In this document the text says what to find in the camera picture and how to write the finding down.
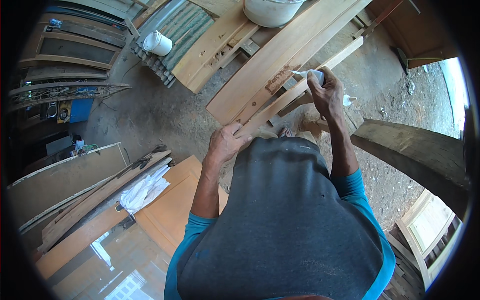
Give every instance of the man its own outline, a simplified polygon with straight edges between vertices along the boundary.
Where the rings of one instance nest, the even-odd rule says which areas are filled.
[[[342,112],[343,85],[328,68],[308,86],[328,122],[328,174],[315,140],[235,138],[215,131],[185,236],[168,267],[165,299],[377,299],[395,256],[365,196]],[[218,175],[239,149],[219,216]]]

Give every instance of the white plastic bag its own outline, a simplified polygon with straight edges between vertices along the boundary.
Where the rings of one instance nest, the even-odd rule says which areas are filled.
[[[168,181],[162,178],[168,170],[170,170],[170,167],[164,166],[155,172],[153,176],[148,175],[131,189],[123,191],[120,196],[121,206],[123,206],[129,214],[133,215],[151,203],[170,185]]]

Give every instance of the blue long-sleeve shirt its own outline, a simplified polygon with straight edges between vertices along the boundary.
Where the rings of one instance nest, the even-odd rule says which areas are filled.
[[[365,195],[365,188],[360,169],[352,175],[346,177],[332,177],[331,182],[335,186],[340,199],[347,201],[354,205],[362,214],[364,214],[377,229],[382,244],[383,264],[378,272],[377,278],[372,283],[371,287],[363,296],[363,299],[377,299],[382,291],[387,286],[392,277],[395,268],[395,255],[384,235],[380,224],[378,224],[373,215],[372,208],[368,204],[367,196]],[[173,254],[167,271],[167,279],[165,282],[164,298],[165,300],[180,300],[180,295],[177,291],[177,263],[180,256],[185,252],[187,247],[195,240],[195,238],[202,233],[210,224],[216,221],[216,218],[208,219],[189,214],[188,223],[185,226],[185,236],[183,241],[178,246]]]

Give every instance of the hand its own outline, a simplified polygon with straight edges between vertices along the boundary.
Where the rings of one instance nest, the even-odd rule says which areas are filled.
[[[235,153],[240,150],[240,147],[252,140],[251,135],[235,138],[233,134],[240,128],[242,128],[242,125],[234,122],[215,130],[210,137],[210,145],[205,160],[218,167],[231,160]]]
[[[343,83],[327,67],[322,67],[319,71],[324,73],[325,83],[320,86],[317,76],[312,72],[307,74],[307,84],[312,92],[313,102],[326,121],[342,118],[343,105]]]

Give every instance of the foot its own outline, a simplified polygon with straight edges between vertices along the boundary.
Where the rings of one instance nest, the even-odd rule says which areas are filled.
[[[292,133],[292,130],[288,127],[284,127],[282,128],[282,130],[280,131],[280,133],[278,134],[278,137],[292,137],[293,136],[293,133]]]

